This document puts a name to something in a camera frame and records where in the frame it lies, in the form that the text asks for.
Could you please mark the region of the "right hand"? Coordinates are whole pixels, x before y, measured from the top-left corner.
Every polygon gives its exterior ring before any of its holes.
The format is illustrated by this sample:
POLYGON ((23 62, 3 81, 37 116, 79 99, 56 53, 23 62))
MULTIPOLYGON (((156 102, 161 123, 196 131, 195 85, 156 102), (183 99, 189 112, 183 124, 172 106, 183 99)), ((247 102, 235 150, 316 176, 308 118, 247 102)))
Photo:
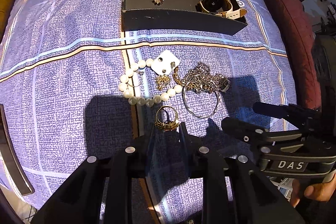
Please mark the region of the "right hand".
POLYGON ((329 182, 310 185, 304 189, 303 193, 301 192, 299 180, 294 179, 291 186, 290 204, 293 207, 298 205, 302 197, 319 202, 327 202, 335 191, 335 174, 329 182))

